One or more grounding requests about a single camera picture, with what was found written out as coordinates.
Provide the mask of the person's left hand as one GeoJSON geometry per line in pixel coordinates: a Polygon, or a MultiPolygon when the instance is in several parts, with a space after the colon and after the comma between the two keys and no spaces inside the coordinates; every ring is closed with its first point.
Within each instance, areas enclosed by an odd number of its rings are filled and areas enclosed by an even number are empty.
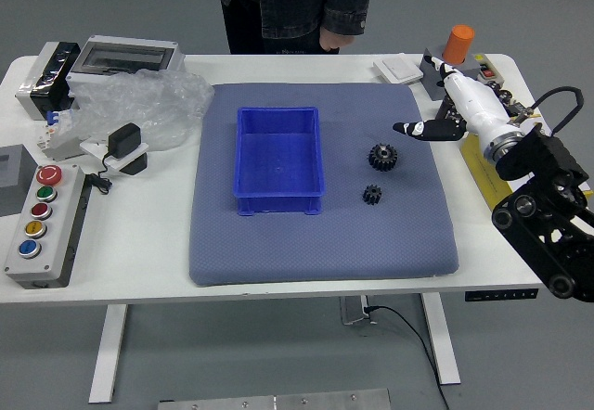
{"type": "Polygon", "coordinates": [[[342,47],[350,45],[354,41],[351,35],[342,35],[321,28],[319,30],[319,45],[326,53],[338,53],[342,47]]]}

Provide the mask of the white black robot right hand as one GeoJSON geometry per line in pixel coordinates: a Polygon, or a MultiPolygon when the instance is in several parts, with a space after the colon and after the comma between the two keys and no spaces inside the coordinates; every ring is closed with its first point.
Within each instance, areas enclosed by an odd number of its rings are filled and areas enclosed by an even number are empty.
{"type": "Polygon", "coordinates": [[[510,124],[509,116],[493,90],[465,76],[440,58],[426,56],[442,79],[461,120],[434,119],[424,122],[396,122],[393,129],[420,141],[458,141],[466,132],[477,135],[483,151],[505,141],[523,139],[522,131],[510,124]]]}

